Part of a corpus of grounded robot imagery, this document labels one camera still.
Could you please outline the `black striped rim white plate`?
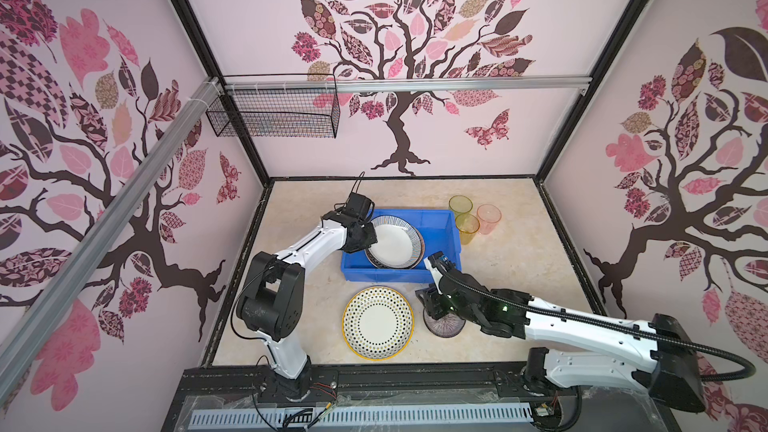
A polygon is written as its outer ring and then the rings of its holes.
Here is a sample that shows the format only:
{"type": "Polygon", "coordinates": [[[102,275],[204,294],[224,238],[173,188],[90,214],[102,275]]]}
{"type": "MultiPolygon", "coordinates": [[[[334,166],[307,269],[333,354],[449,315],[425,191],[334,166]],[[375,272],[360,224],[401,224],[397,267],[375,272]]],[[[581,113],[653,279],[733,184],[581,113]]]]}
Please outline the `black striped rim white plate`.
{"type": "Polygon", "coordinates": [[[382,215],[372,221],[377,243],[365,250],[369,261],[380,269],[411,269],[426,250],[421,233],[406,220],[382,215]]]}

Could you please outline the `dotted plate yellow rim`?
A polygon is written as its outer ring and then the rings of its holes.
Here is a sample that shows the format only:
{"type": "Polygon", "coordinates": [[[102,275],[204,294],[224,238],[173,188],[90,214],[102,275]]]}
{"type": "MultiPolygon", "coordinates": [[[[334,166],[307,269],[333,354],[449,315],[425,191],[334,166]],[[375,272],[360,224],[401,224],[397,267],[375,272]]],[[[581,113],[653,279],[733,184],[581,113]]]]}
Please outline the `dotted plate yellow rim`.
{"type": "Polygon", "coordinates": [[[360,290],[342,315],[342,335],[347,346],[370,361],[388,360],[408,345],[414,330],[414,312],[406,297],[385,286],[360,290]]]}

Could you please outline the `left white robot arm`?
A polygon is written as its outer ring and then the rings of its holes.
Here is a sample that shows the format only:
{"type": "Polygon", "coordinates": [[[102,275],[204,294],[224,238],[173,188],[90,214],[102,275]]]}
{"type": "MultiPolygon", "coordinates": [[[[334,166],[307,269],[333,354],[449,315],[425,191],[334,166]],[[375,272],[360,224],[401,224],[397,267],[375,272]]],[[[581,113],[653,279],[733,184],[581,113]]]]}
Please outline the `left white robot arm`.
{"type": "Polygon", "coordinates": [[[307,276],[337,251],[356,253],[375,244],[372,218],[372,212],[332,211],[293,245],[252,257],[234,316],[252,333],[252,340],[265,345],[278,376],[296,380],[310,363],[292,337],[303,312],[307,276]]]}

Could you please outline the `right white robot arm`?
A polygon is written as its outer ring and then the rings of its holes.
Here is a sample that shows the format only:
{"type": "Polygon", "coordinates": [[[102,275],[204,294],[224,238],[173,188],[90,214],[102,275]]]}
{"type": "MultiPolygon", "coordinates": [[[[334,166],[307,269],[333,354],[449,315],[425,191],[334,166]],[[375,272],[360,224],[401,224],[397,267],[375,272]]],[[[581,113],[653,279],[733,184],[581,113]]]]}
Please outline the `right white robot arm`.
{"type": "Polygon", "coordinates": [[[701,413],[706,408],[697,354],[684,347],[689,336],[671,316],[611,319],[512,289],[470,291],[453,283],[432,284],[416,297],[434,320],[453,314],[486,335],[568,346],[566,352],[530,351],[527,379],[536,386],[627,388],[671,409],[701,413]]]}

